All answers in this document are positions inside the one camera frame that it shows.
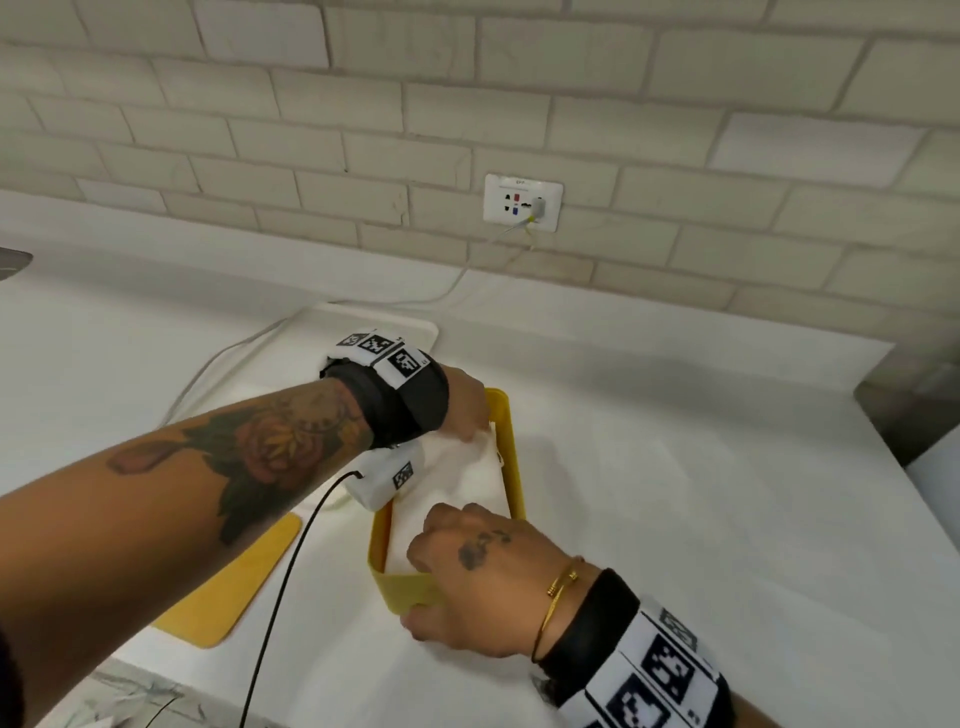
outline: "power plug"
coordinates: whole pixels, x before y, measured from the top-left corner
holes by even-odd
[[[564,186],[519,177],[487,175],[484,185],[483,219],[488,223],[516,225],[533,217],[531,230],[556,232]]]

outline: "white cloth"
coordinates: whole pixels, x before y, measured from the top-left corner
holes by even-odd
[[[384,573],[416,571],[407,561],[407,547],[422,532],[423,520],[437,503],[457,508],[479,503],[497,515],[510,517],[493,430],[477,434],[468,444],[437,434],[424,435],[422,441],[426,472],[423,480],[394,498]]]

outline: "white power cord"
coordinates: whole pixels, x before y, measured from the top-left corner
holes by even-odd
[[[545,203],[543,200],[540,200],[540,199],[535,200],[535,201],[534,201],[534,206],[533,206],[533,208],[532,208],[532,210],[531,210],[531,214],[530,214],[530,216],[529,216],[528,218],[526,218],[526,219],[523,220],[522,222],[519,222],[519,223],[517,223],[516,225],[514,225],[514,226],[512,226],[512,227],[510,227],[510,228],[507,228],[507,229],[505,229],[505,230],[503,230],[503,231],[498,232],[496,235],[494,235],[492,238],[490,238],[490,240],[487,240],[487,241],[486,241],[485,243],[483,243],[483,244],[484,244],[484,245],[491,245],[492,243],[495,243],[495,242],[497,242],[498,240],[500,240],[500,238],[502,238],[504,235],[507,235],[507,234],[509,234],[509,233],[511,233],[511,232],[513,232],[513,231],[515,231],[515,230],[524,229],[524,228],[526,228],[528,225],[530,225],[531,223],[537,222],[537,221],[543,216],[543,213],[544,213],[544,211],[545,211],[545,207],[546,207],[546,203]],[[534,246],[533,246],[533,245],[529,245],[529,246],[527,246],[526,248],[521,249],[516,255],[514,255],[514,256],[511,257],[509,260],[507,260],[507,262],[504,264],[504,269],[508,268],[508,267],[511,265],[511,263],[513,263],[515,260],[517,260],[521,255],[523,255],[524,253],[527,253],[527,252],[529,252],[529,251],[532,251],[533,249],[534,249]],[[428,304],[428,303],[439,303],[439,302],[443,301],[447,296],[449,296],[451,293],[453,293],[453,292],[456,290],[457,286],[460,285],[460,281],[462,281],[462,280],[464,279],[464,276],[467,275],[467,272],[468,272],[468,270],[469,270],[469,267],[470,267],[470,256],[469,256],[469,252],[468,252],[468,253],[467,253],[467,262],[464,263],[464,266],[463,266],[463,268],[461,269],[460,273],[459,273],[459,274],[457,275],[457,277],[453,280],[453,282],[449,285],[449,287],[447,287],[447,289],[446,289],[442,294],[440,294],[439,296],[434,296],[434,297],[429,298],[429,299],[420,299],[420,300],[418,300],[418,301],[359,301],[359,300],[355,300],[355,299],[341,299],[341,300],[339,300],[339,301],[329,301],[329,302],[328,302],[328,301],[325,301],[324,299],[317,299],[317,300],[314,301],[313,303],[310,303],[309,305],[304,306],[303,308],[301,308],[300,310],[298,310],[296,313],[293,313],[293,314],[291,314],[290,316],[285,316],[284,318],[280,319],[279,321],[274,321],[272,324],[270,324],[270,325],[267,326],[266,328],[262,328],[260,331],[258,331],[257,333],[255,333],[255,334],[253,334],[253,335],[251,335],[251,336],[248,336],[246,339],[242,339],[241,341],[237,341],[237,342],[235,342],[235,343],[233,343],[233,344],[230,344],[229,346],[223,347],[223,348],[220,349],[218,352],[216,352],[215,354],[213,354],[213,356],[211,356],[209,359],[207,359],[206,362],[205,362],[205,364],[198,370],[198,372],[197,372],[196,374],[193,375],[193,377],[190,379],[190,381],[187,382],[187,385],[186,385],[185,387],[183,387],[183,389],[182,389],[182,390],[180,391],[180,393],[177,395],[177,398],[174,400],[173,404],[170,405],[170,408],[167,410],[166,414],[163,415],[163,419],[160,420],[159,425],[156,426],[157,429],[160,429],[161,427],[165,427],[165,426],[167,426],[168,424],[170,424],[171,422],[173,422],[174,417],[177,415],[177,410],[180,408],[180,405],[183,404],[183,400],[186,399],[186,396],[187,396],[188,394],[190,394],[190,390],[193,389],[194,385],[196,385],[196,383],[200,380],[200,377],[204,375],[204,372],[206,372],[206,370],[210,368],[210,366],[213,364],[213,362],[215,362],[217,359],[219,359],[219,358],[220,358],[221,356],[223,356],[225,353],[229,352],[231,349],[236,349],[237,347],[242,347],[242,346],[244,346],[245,344],[252,344],[254,341],[256,341],[257,339],[259,339],[261,336],[266,336],[266,335],[267,335],[268,333],[270,333],[271,331],[274,331],[274,330],[280,328],[281,326],[283,326],[284,324],[286,324],[286,323],[287,323],[288,321],[290,321],[291,319],[295,318],[296,316],[299,316],[303,311],[305,311],[305,310],[307,310],[307,309],[309,309],[309,308],[312,308],[312,307],[313,307],[314,305],[316,305],[317,303],[382,305],[382,306],[426,305],[426,304]]]

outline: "black cable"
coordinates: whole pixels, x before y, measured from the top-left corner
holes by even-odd
[[[267,624],[267,632],[263,636],[263,644],[260,646],[260,654],[256,658],[256,667],[253,668],[253,678],[250,681],[250,689],[247,690],[247,699],[243,704],[243,713],[240,715],[240,724],[237,728],[244,728],[247,723],[247,713],[250,711],[250,703],[253,699],[253,688],[256,686],[256,677],[260,674],[260,666],[263,664],[263,656],[267,652],[267,643],[270,641],[270,633],[274,631],[274,622],[276,621],[276,614],[280,611],[280,600],[283,599],[283,593],[287,589],[287,582],[290,580],[290,572],[293,570],[294,562],[297,561],[297,554],[300,553],[300,547],[303,546],[303,542],[306,540],[306,532],[310,530],[310,526],[313,525],[314,519],[317,518],[317,514],[320,513],[320,509],[324,507],[326,499],[334,489],[340,485],[344,480],[349,478],[351,475],[356,475],[357,477],[363,477],[363,474],[359,471],[350,471],[344,475],[341,475],[337,478],[337,481],[326,489],[324,497],[320,499],[320,502],[317,503],[317,507],[313,509],[313,513],[310,514],[310,518],[306,522],[306,526],[303,527],[303,532],[300,534],[300,540],[297,541],[297,545],[294,547],[294,552],[290,556],[290,563],[287,564],[287,571],[283,574],[283,581],[280,583],[280,591],[276,595],[276,603],[274,604],[274,612],[270,615],[270,623]]]
[[[172,698],[170,698],[169,700],[167,700],[167,702],[165,702],[165,703],[163,704],[163,707],[160,708],[160,710],[158,710],[156,713],[154,713],[154,716],[153,716],[152,718],[150,718],[150,720],[147,721],[147,724],[146,724],[145,726],[143,726],[143,728],[150,728],[151,723],[153,723],[157,718],[159,718],[159,717],[160,717],[160,714],[163,713],[163,711],[165,711],[167,708],[169,708],[169,707],[170,707],[170,704],[171,704],[174,700],[177,700],[177,699],[179,699],[179,698],[180,698],[179,695],[174,695]]]

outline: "yellow cutting board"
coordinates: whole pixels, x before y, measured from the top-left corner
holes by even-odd
[[[197,647],[221,643],[300,533],[288,513],[252,546],[160,615],[154,627]]]

